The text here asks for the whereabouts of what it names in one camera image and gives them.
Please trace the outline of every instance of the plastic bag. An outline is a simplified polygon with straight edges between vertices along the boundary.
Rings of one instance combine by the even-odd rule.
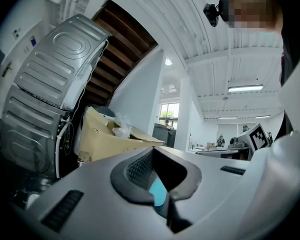
[[[112,131],[117,137],[122,138],[130,138],[132,125],[130,124],[129,119],[126,116],[122,116],[121,114],[116,114],[115,119],[121,122],[121,127],[113,128]]]

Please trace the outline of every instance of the fluorescent light fixture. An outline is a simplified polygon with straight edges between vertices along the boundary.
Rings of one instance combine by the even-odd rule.
[[[255,119],[260,119],[260,118],[269,118],[270,115],[262,115],[262,116],[256,116]]]
[[[223,117],[219,117],[219,119],[238,119],[237,116],[223,116]]]
[[[245,92],[245,91],[260,91],[264,86],[261,85],[247,85],[247,86],[236,86],[236,87],[229,87],[228,92]]]
[[[170,60],[169,58],[166,58],[166,59],[165,59],[165,64],[166,64],[167,66],[170,66],[170,65],[172,65],[172,62],[171,62],[171,60]]]

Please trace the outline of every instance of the person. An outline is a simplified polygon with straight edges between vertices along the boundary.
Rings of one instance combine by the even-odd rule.
[[[168,119],[165,120],[165,126],[166,126],[168,129],[171,129],[171,126],[169,125],[169,120],[168,120]]]
[[[220,0],[218,10],[230,27],[281,34],[283,59],[280,82],[283,86],[300,60],[300,0]],[[293,128],[285,114],[277,138],[291,131]]]
[[[268,132],[268,142],[269,142],[270,146],[274,143],[271,131]]]
[[[244,125],[244,126],[242,127],[242,132],[243,132],[243,133],[245,133],[245,132],[248,131],[248,130],[249,130],[249,128],[248,128],[247,125]]]

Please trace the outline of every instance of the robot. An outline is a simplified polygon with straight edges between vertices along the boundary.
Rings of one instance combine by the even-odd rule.
[[[218,138],[218,140],[216,141],[216,146],[217,147],[222,147],[222,148],[224,148],[225,147],[225,139],[224,139],[224,137],[223,137],[223,135],[222,135],[222,133],[221,133],[221,135],[220,135],[220,137]]]

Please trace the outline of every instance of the white wall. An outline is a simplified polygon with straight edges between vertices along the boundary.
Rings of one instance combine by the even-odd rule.
[[[203,138],[202,145],[207,147],[207,143],[217,142],[217,122],[216,121],[204,121],[203,122]]]
[[[191,110],[190,110],[190,133],[191,139],[196,142],[198,145],[205,146],[205,128],[204,122],[199,116],[199,113],[194,105],[191,103]]]
[[[32,29],[30,29],[26,35],[21,37],[12,51],[9,52],[9,54],[4,58],[0,66],[0,118],[2,117],[4,104],[10,87],[14,83],[17,73],[25,59],[34,49],[30,41],[31,37],[34,37],[38,43],[45,36],[42,25],[42,21],[40,21]],[[5,71],[9,61],[12,61],[10,65],[11,70],[8,70],[5,76],[2,77],[2,74]]]
[[[45,33],[49,32],[49,6],[45,0],[17,1],[0,26],[0,49],[6,56],[39,21],[43,21]],[[12,34],[16,29],[20,29],[17,40]]]
[[[164,52],[146,56],[116,89],[109,108],[127,116],[131,124],[152,136],[158,113]]]
[[[278,135],[278,132],[284,120],[284,115],[285,113],[281,112],[280,114],[266,120],[264,123],[261,123],[262,128],[267,136],[268,136],[267,134],[268,132],[272,133],[273,140],[275,140]]]
[[[237,123],[218,123],[217,124],[217,139],[222,134],[224,138],[224,146],[227,147],[230,144],[230,140],[233,137],[238,136],[238,124]]]

